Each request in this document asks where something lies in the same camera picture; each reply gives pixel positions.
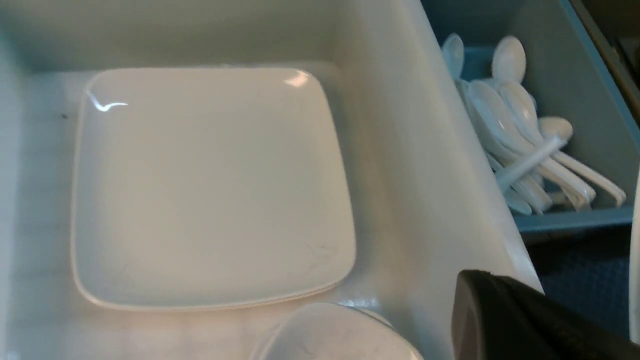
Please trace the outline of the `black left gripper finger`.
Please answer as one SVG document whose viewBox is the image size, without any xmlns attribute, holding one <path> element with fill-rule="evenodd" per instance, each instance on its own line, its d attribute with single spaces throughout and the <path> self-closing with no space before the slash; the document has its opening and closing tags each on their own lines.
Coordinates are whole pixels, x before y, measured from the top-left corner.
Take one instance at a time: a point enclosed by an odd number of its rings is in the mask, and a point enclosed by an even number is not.
<svg viewBox="0 0 640 360">
<path fill-rule="evenodd" d="M 464 269 L 451 340 L 457 360 L 637 360 L 639 346 L 510 276 Z"/>
</svg>

